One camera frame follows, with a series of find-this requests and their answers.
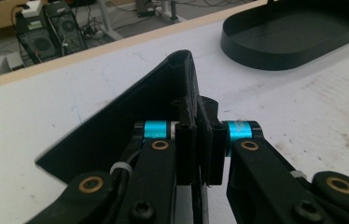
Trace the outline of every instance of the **gray floor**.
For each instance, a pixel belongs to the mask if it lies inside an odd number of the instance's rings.
[[[236,7],[252,0],[178,0],[176,4],[177,15],[192,20],[204,15],[208,15],[230,7]],[[154,6],[159,7],[161,1],[154,2]],[[114,6],[111,2],[106,2],[109,18],[113,29],[123,37],[139,35],[148,31],[170,26],[174,22],[162,16],[138,18],[135,12],[135,5],[128,4]],[[102,34],[102,17],[96,4],[89,7],[73,8],[77,22],[81,30],[88,26],[94,30],[94,35],[85,35],[84,39],[89,49],[113,42],[114,40]],[[0,55],[10,52],[21,52],[21,57],[26,66],[33,66],[27,53],[23,50],[15,36],[0,37]]]

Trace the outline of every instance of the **wire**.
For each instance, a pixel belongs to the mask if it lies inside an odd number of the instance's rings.
[[[80,30],[82,31],[84,37],[91,37],[96,35],[96,32],[100,30],[99,28],[96,28],[96,26],[99,27],[100,24],[103,23],[101,21],[97,21],[95,17],[91,18],[91,16],[89,16],[87,23],[80,27]]]
[[[15,22],[14,22],[14,11],[15,11],[15,8],[17,8],[17,6],[14,6],[12,9],[11,9],[11,14],[9,14],[9,16],[11,17],[11,24],[12,24],[12,28],[16,31],[17,29],[15,28]]]
[[[62,42],[62,56],[64,56],[64,47],[65,47],[65,41],[66,41],[66,37],[63,39],[63,42]]]
[[[111,21],[111,25],[114,25],[117,22],[117,19],[119,17],[121,17],[122,15],[124,15],[126,12],[120,12],[112,21]]]
[[[61,42],[61,38],[59,37],[58,32],[56,32],[58,29],[58,23],[60,22],[60,19],[56,20],[56,24],[53,24],[52,19],[49,17],[48,12],[45,10],[44,13],[46,15],[47,21],[49,22],[50,27],[52,27],[52,29],[51,29],[52,32],[54,33],[54,35],[58,39],[58,41]]]
[[[77,18],[78,7],[79,7],[79,1],[80,1],[80,0],[76,0],[76,1],[77,1],[77,5],[76,5],[75,18]]]
[[[74,45],[76,48],[81,48],[78,44],[76,44],[76,43],[73,41],[73,39],[70,39],[70,43],[68,43],[68,44],[69,44],[69,45],[72,44],[72,45]]]
[[[136,9],[134,9],[134,10],[127,10],[127,9],[118,7],[118,6],[117,6],[116,4],[114,4],[112,1],[108,1],[108,4],[111,5],[111,6],[113,6],[113,7],[115,7],[115,8],[118,9],[118,10],[121,10],[121,11],[131,12],[131,13],[133,13],[133,12],[136,11]]]
[[[134,23],[121,25],[121,26],[119,26],[119,27],[117,27],[117,28],[114,28],[113,30],[119,30],[119,29],[123,29],[123,28],[125,28],[125,27],[133,26],[133,25],[139,24],[139,23],[141,23],[141,22],[143,22],[143,21],[147,21],[147,20],[149,20],[149,19],[151,19],[151,18],[152,18],[152,17],[148,17],[148,18],[145,18],[145,19],[143,19],[143,20],[140,20],[140,21],[137,21],[137,22],[134,22]]]
[[[35,57],[40,61],[40,63],[43,63],[43,61],[41,61],[40,57],[38,56],[38,52],[35,53]]]
[[[6,43],[5,45],[1,46],[0,49],[6,48],[7,46],[9,46],[13,43],[16,43],[16,42],[18,42],[18,40],[10,41],[10,42]]]
[[[22,55],[24,53],[22,47],[21,47],[21,42],[18,41],[18,47],[20,48],[20,55]]]
[[[233,5],[233,4],[239,4],[240,2],[244,2],[244,3],[247,3],[245,0],[240,0],[240,1],[237,1],[237,2],[231,2],[231,0],[223,0],[219,3],[216,3],[216,4],[211,4],[209,3],[208,1],[206,0],[203,0],[204,3],[206,4],[206,6],[204,5],[197,5],[197,4],[191,4],[193,2],[195,2],[195,0],[193,1],[189,1],[189,2],[176,2],[178,5],[186,5],[186,6],[191,6],[191,7],[226,7],[228,5]]]
[[[95,41],[95,42],[98,42],[99,45],[94,45],[94,44],[92,44],[92,43],[90,42],[90,40],[93,40],[93,41]],[[87,37],[85,38],[85,41],[86,41],[86,44],[87,44],[87,45],[91,45],[91,46],[93,46],[93,47],[99,47],[99,46],[105,44],[105,43],[101,42],[99,39],[93,38],[93,37],[90,37],[90,36],[87,36]]]
[[[0,53],[13,53],[14,51],[12,50],[0,50]]]
[[[91,7],[90,7],[90,6],[87,6],[87,9],[88,9],[88,16],[87,16],[87,20],[88,20],[88,23],[90,23],[90,17],[91,17]]]
[[[140,151],[137,150],[125,161],[130,164],[134,169],[137,160],[139,159]],[[122,203],[126,188],[128,187],[129,179],[131,178],[130,173],[127,170],[121,170],[119,172],[118,178],[116,178],[116,190],[117,190],[117,198],[111,204],[109,211],[107,212],[107,216],[103,220],[102,223],[112,223],[116,218],[117,211],[119,209],[120,204]]]

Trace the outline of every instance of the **black plastic part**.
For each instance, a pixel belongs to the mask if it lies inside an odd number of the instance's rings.
[[[209,223],[209,207],[207,202],[207,186],[202,181],[200,167],[195,164],[194,181],[191,184],[192,192],[192,218],[194,224]]]
[[[155,8],[151,0],[136,0],[136,12],[139,18],[155,16]]]
[[[312,182],[316,195],[349,212],[349,176],[326,171],[317,173]]]
[[[94,4],[96,0],[65,0],[65,2],[69,7],[85,7]]]
[[[176,12],[176,5],[177,3],[175,1],[171,1],[171,21],[177,21],[178,17],[177,17],[177,12]]]
[[[144,122],[138,121],[134,124],[132,138],[128,143],[128,146],[125,147],[121,156],[119,157],[119,161],[130,163],[129,159],[133,155],[140,152],[140,149],[142,148],[143,138],[144,138],[144,130],[145,130]],[[134,167],[135,161],[137,160],[133,160],[133,161],[134,161],[133,163],[130,163],[131,167]],[[116,181],[122,171],[123,171],[122,169],[115,169],[111,174],[111,176],[113,177],[113,180]]]
[[[36,163],[66,183],[86,172],[106,171],[119,160],[138,120],[180,120],[188,128],[177,124],[177,136],[180,137],[182,132],[193,132],[192,118],[196,117],[198,95],[191,53],[188,50],[175,52]],[[188,106],[173,105],[178,99]],[[181,162],[182,167],[186,167],[179,169],[177,174],[183,184],[190,184],[190,163],[195,161],[192,138],[191,142],[179,144],[177,149],[178,159],[184,157]]]
[[[253,138],[261,138],[264,139],[264,132],[262,131],[259,124],[254,120],[247,121],[251,128],[251,133],[253,134]]]
[[[349,43],[349,0],[278,0],[224,21],[221,48],[235,62],[286,70]]]
[[[203,172],[202,182],[221,185],[227,145],[228,127],[217,118],[218,102],[201,96],[198,99],[197,158]]]
[[[154,149],[156,141],[169,145]],[[115,223],[174,223],[175,149],[168,139],[145,141]]]
[[[333,223],[268,144],[261,139],[240,139],[234,143],[227,196],[236,221]]]
[[[103,185],[94,192],[80,191],[80,184],[89,177],[100,177]],[[85,188],[94,188],[97,182],[85,182]],[[28,224],[82,224],[100,223],[113,198],[113,181],[108,173],[91,172],[75,178],[62,195],[40,212]]]

